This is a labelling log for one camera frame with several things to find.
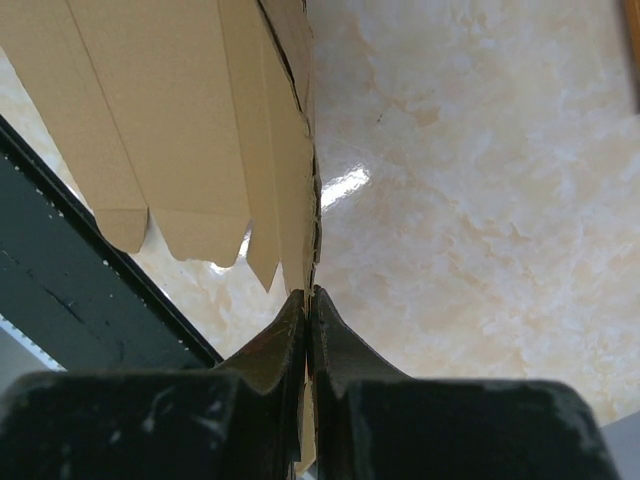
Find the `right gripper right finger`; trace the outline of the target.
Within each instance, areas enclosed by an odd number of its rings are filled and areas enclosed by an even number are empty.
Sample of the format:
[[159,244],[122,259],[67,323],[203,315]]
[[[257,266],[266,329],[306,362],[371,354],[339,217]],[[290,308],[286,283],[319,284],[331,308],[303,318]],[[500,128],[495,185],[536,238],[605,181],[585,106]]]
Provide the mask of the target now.
[[373,350],[316,287],[308,359],[322,479],[615,479],[569,386],[416,379]]

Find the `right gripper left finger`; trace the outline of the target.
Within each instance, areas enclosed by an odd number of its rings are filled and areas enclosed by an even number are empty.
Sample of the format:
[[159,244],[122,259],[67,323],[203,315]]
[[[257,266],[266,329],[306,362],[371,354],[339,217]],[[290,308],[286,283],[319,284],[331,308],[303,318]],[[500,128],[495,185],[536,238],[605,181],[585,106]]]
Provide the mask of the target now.
[[1,399],[5,479],[291,479],[305,296],[208,370],[40,372]]

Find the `brown cardboard box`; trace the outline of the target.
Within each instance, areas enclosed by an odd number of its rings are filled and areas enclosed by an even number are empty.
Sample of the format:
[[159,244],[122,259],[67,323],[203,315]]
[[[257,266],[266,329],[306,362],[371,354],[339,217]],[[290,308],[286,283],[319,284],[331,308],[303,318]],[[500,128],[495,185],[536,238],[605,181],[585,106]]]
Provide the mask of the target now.
[[302,1],[5,1],[1,45],[103,236],[308,286],[313,36]]

